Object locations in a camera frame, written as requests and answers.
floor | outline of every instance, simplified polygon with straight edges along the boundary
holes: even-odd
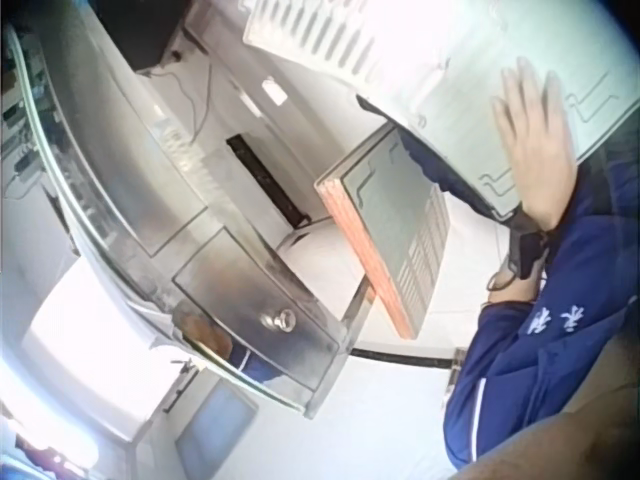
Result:
[[[508,250],[506,228],[476,215],[445,195],[451,227],[436,289],[416,340],[396,334],[379,300],[356,344],[386,353],[451,358],[476,330],[486,284]],[[341,318],[362,278],[362,267],[335,225],[316,229],[285,252],[285,262],[337,317]]]

person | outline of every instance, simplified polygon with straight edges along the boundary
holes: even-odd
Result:
[[[258,383],[265,383],[281,372],[206,317],[186,299],[178,302],[172,313],[173,324],[192,343],[205,346],[229,365]]]
[[[535,423],[452,479],[637,480],[638,392],[633,382]]]
[[[520,58],[517,69],[504,70],[503,84],[505,98],[493,100],[496,126],[520,209],[548,248],[528,278],[516,278],[505,261],[491,280],[445,414],[446,449],[457,468],[561,412],[605,345],[638,322],[630,313],[639,280],[638,112],[578,168],[560,79],[550,73],[541,88]],[[432,152],[402,136],[430,179],[489,216]]]

power cord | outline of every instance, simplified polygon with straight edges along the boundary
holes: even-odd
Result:
[[[6,195],[4,195],[2,198],[4,198],[5,200],[10,200],[13,202],[17,202],[19,200],[22,200],[24,197],[26,197],[27,195],[29,195],[29,193],[31,192],[31,190],[33,190],[36,185],[40,184],[40,180],[42,179],[42,175],[44,174],[44,172],[41,170],[40,174],[38,175],[38,178],[36,180],[34,180],[34,182],[29,186],[29,188],[27,188],[27,190],[20,196],[18,197],[7,197]],[[7,187],[11,184],[11,182],[13,182],[14,178],[12,178],[11,180],[9,180],[9,183],[7,184]]]
[[[207,74],[207,104],[206,104],[206,108],[205,108],[202,120],[200,121],[200,126],[198,127],[198,130],[194,132],[191,142],[189,142],[190,145],[193,145],[193,143],[198,139],[198,136],[200,135],[200,132],[202,132],[202,129],[204,128],[204,124],[207,121],[207,117],[209,116],[209,110],[211,109],[211,75],[212,73],[213,73],[213,63],[211,63],[211,59],[209,59],[209,73]]]
[[[191,98],[191,95],[189,95],[187,93],[187,91],[185,90],[184,85],[182,84],[182,80],[180,80],[180,77],[178,75],[176,75],[175,73],[173,73],[173,72],[149,73],[149,76],[158,77],[158,78],[172,77],[172,78],[175,79],[175,81],[178,83],[178,88],[182,92],[182,95],[184,95],[185,98],[191,104],[191,130],[195,133],[195,131],[196,131],[196,103],[193,101],[193,98]]]
[[[209,111],[211,110],[211,79],[212,79],[212,75],[213,75],[213,63],[211,63],[211,60],[209,60],[209,70],[208,70],[208,73],[207,73],[207,98],[206,98],[206,104],[205,104],[206,107],[205,107],[204,115],[202,116],[202,120],[200,120],[200,123],[196,127],[196,104],[193,101],[193,98],[191,97],[191,95],[189,95],[187,93],[187,91],[185,90],[184,85],[182,84],[182,81],[180,80],[180,77],[178,77],[178,75],[176,75],[173,72],[149,73],[149,76],[151,76],[151,77],[173,77],[176,80],[176,82],[178,82],[178,88],[180,88],[180,91],[182,92],[182,94],[185,96],[185,98],[191,104],[191,124],[192,124],[192,128],[193,128],[193,136],[191,137],[191,140],[189,141],[189,145],[193,145],[195,143],[195,141],[198,139],[198,137],[200,136],[200,133],[202,133],[202,129],[204,128],[204,124],[206,123],[207,118],[209,117]]]

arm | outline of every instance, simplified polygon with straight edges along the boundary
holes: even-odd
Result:
[[[507,265],[508,257],[504,259],[500,270],[494,275],[494,285],[505,285],[511,283],[504,289],[489,292],[488,304],[502,302],[534,302],[540,292],[540,280],[544,270],[544,257],[536,261],[529,278],[516,278],[512,281],[514,273]]]

black object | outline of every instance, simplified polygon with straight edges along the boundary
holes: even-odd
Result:
[[[352,357],[366,358],[378,362],[397,363],[399,365],[410,365],[413,367],[439,368],[450,370],[454,360],[451,358],[414,357],[411,355],[396,355],[393,353],[374,352],[373,350],[362,350],[354,348],[349,353]]]
[[[249,170],[249,173],[256,179],[262,190],[274,203],[280,213],[293,228],[299,227],[305,220],[311,222],[309,215],[302,213],[289,196],[282,189],[280,184],[273,178],[258,156],[247,145],[242,135],[235,135],[227,139],[227,145],[233,150],[238,160]]]
[[[547,235],[536,222],[518,206],[509,225],[509,270],[517,278],[531,276],[533,264],[547,249]]]
[[[95,0],[92,7],[120,53],[136,72],[166,58],[193,0]]]

